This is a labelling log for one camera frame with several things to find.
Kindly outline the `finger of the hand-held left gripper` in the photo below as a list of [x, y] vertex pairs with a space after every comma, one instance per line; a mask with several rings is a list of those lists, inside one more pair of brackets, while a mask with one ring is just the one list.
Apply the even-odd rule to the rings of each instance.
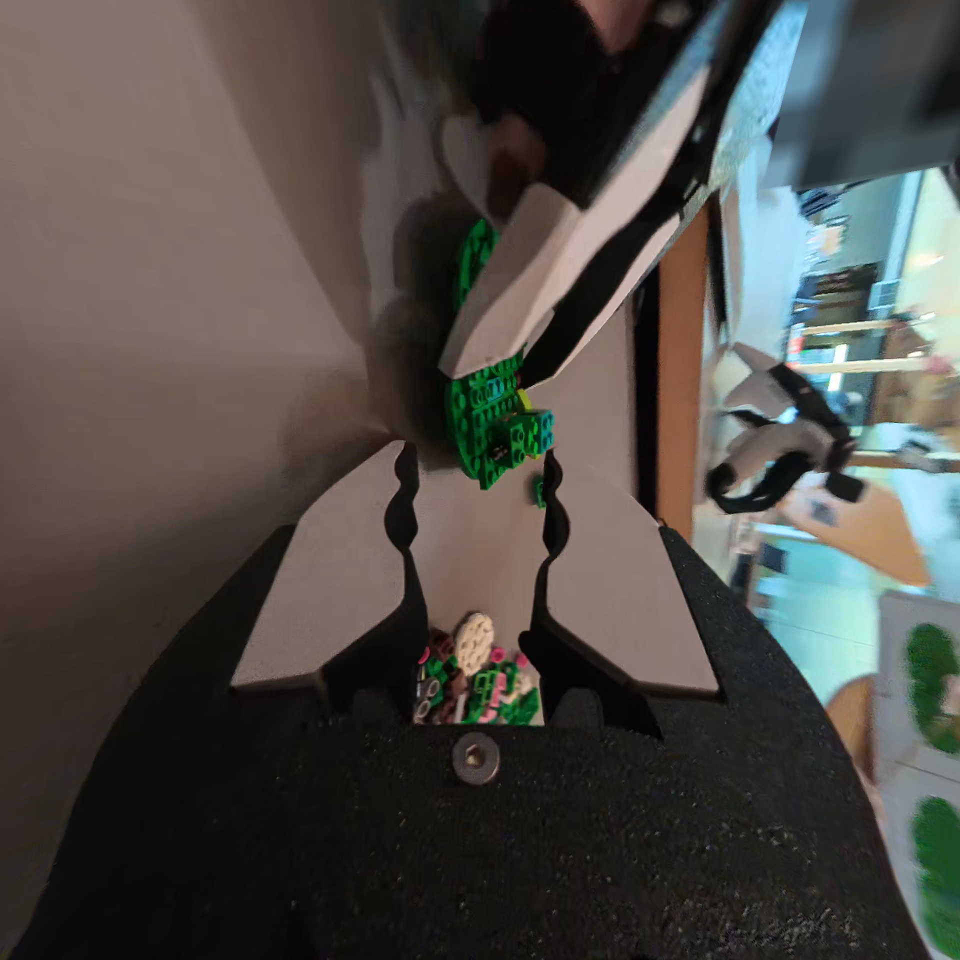
[[662, 185], [702, 103], [695, 74], [587, 208], [543, 182], [522, 194], [448, 335], [438, 368], [462, 378], [512, 357], [594, 255]]
[[557, 302], [545, 330], [528, 350], [524, 380], [556, 378], [656, 269], [710, 194], [708, 186], [694, 186], [687, 194], [663, 186], [606, 240]]

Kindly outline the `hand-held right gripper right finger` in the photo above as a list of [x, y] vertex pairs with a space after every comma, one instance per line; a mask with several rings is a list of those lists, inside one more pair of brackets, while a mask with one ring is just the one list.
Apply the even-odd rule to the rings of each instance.
[[711, 657], [666, 549], [663, 527], [589, 468], [545, 455], [542, 538], [521, 652], [546, 722], [585, 691], [605, 722], [655, 722], [651, 697], [714, 701]]

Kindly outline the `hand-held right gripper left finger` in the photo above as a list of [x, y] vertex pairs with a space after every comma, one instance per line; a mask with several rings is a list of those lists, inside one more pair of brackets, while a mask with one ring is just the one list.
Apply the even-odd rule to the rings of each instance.
[[411, 710], [428, 616], [413, 544], [417, 450], [395, 440], [296, 523], [231, 678], [234, 690], [314, 688], [334, 714], [361, 690]]

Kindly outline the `green lego base plate build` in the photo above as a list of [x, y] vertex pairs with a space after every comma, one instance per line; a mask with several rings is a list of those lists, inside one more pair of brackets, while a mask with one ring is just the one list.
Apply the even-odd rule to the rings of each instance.
[[449, 379], [443, 393], [447, 434], [462, 472], [489, 490], [501, 476], [554, 445], [555, 417], [533, 408], [522, 389], [523, 353]]

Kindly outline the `white round lego plate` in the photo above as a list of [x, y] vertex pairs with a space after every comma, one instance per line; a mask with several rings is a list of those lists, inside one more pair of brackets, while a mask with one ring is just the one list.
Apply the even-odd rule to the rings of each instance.
[[466, 677], [473, 677], [491, 662], [495, 647], [495, 627], [486, 613], [466, 615], [452, 636], [457, 666]]

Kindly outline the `pile of green lego pieces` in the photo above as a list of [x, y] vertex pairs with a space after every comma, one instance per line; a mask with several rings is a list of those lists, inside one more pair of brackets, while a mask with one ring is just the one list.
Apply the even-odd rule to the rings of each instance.
[[540, 723], [541, 688], [527, 655], [503, 646], [494, 628], [490, 662], [467, 677], [454, 655], [452, 637], [459, 624], [451, 632], [429, 631], [414, 669], [413, 724], [530, 727]]

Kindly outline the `open lego instruction booklet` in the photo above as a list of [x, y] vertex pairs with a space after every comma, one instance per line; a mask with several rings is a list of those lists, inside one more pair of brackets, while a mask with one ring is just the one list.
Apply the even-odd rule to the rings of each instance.
[[959, 606], [879, 601], [874, 762], [887, 851], [932, 958], [959, 957]]

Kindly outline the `person's left hand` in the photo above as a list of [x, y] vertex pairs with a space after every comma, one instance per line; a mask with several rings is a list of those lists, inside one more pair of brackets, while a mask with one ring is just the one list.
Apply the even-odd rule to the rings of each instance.
[[537, 135], [490, 140], [484, 199], [493, 222], [509, 221], [526, 189], [539, 178], [545, 162], [546, 147]]

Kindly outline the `grey adjoining table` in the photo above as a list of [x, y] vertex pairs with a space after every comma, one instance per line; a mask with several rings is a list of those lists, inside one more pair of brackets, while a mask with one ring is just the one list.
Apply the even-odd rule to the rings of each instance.
[[683, 227], [631, 302], [635, 497], [693, 543], [704, 503], [703, 434], [710, 402], [704, 364], [726, 325], [722, 206], [718, 194]]

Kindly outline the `wooden board stand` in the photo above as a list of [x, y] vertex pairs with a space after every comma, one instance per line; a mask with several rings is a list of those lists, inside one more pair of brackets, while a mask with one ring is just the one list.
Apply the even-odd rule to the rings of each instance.
[[858, 774], [876, 784], [874, 695], [877, 674], [865, 674], [841, 685], [825, 712], [841, 739]]

